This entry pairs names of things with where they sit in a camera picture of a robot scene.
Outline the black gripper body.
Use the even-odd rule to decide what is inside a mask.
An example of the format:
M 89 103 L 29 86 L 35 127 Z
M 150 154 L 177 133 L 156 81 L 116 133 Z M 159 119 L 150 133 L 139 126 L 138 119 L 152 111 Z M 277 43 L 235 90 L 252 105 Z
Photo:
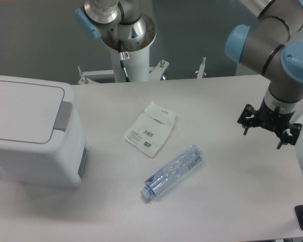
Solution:
M 292 118 L 294 111 L 291 113 L 281 113 L 281 108 L 276 106 L 271 110 L 265 104 L 262 104 L 255 115 L 260 126 L 269 131 L 283 131 L 289 126 L 289 121 Z

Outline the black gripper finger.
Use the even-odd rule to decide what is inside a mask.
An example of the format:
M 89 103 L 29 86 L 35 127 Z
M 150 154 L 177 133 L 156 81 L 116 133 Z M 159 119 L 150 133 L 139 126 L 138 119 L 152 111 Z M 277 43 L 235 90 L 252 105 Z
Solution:
M 290 144 L 294 146 L 297 143 L 301 130 L 302 124 L 299 123 L 288 123 L 286 129 L 277 130 L 276 135 L 280 139 L 277 149 L 280 149 L 282 145 Z
M 249 128 L 258 127 L 257 111 L 252 105 L 247 104 L 237 122 L 244 128 L 243 135 L 245 136 Z

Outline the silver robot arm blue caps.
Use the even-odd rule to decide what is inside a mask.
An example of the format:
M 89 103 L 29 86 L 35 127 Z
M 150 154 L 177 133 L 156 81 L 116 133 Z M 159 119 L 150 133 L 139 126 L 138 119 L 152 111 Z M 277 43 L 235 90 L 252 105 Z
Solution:
M 270 84 L 260 107 L 247 104 L 238 123 L 245 130 L 261 127 L 274 132 L 279 145 L 295 145 L 302 125 L 290 120 L 303 99 L 303 41 L 291 38 L 303 29 L 303 1 L 243 1 L 243 5 L 260 24 L 235 27 L 225 53 Z

